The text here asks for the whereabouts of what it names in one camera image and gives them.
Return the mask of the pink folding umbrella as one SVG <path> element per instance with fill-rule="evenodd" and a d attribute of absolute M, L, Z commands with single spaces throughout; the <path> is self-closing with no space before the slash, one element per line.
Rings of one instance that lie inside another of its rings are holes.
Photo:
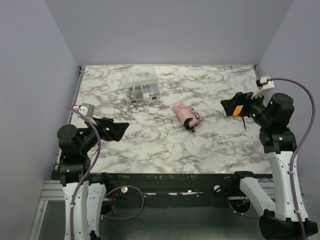
<path fill-rule="evenodd" d="M 201 124 L 202 117 L 193 107 L 179 101 L 172 106 L 172 109 L 179 117 L 183 127 L 191 133 L 194 133 L 196 127 Z"/>

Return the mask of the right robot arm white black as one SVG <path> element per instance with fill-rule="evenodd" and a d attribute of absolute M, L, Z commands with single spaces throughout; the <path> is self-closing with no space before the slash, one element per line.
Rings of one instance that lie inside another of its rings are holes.
<path fill-rule="evenodd" d="M 297 174 L 298 147 L 294 133 L 288 128 L 295 109 L 293 99 L 275 93 L 264 105 L 264 97 L 237 92 L 220 103 L 228 117 L 241 106 L 239 116 L 252 118 L 260 127 L 259 140 L 271 168 L 275 199 L 251 175 L 240 177 L 239 189 L 258 213 L 262 236 L 266 240 L 304 240 L 317 234 L 318 225 L 309 220 L 302 200 Z"/>

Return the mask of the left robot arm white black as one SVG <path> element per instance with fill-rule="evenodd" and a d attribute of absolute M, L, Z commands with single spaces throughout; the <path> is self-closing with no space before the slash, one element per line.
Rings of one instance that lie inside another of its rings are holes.
<path fill-rule="evenodd" d="M 65 203 L 66 240 L 99 240 L 99 221 L 104 196 L 110 189 L 105 173 L 90 173 L 93 163 L 88 152 L 102 141 L 119 142 L 129 123 L 106 117 L 94 118 L 86 128 L 62 126 L 58 132 L 61 149 L 59 181 Z"/>

